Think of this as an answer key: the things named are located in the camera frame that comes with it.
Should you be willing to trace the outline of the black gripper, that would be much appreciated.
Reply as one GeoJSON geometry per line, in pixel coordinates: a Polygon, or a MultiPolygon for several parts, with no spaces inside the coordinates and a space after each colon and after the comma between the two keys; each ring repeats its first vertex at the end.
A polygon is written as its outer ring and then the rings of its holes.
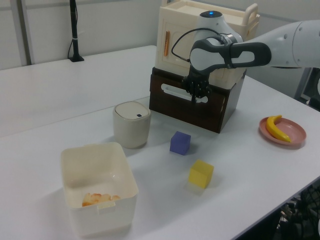
{"type": "Polygon", "coordinates": [[[193,104],[196,103],[196,97],[200,99],[211,95],[212,88],[209,85],[209,76],[209,73],[200,73],[191,65],[188,76],[182,79],[182,87],[191,95],[193,104]]]}

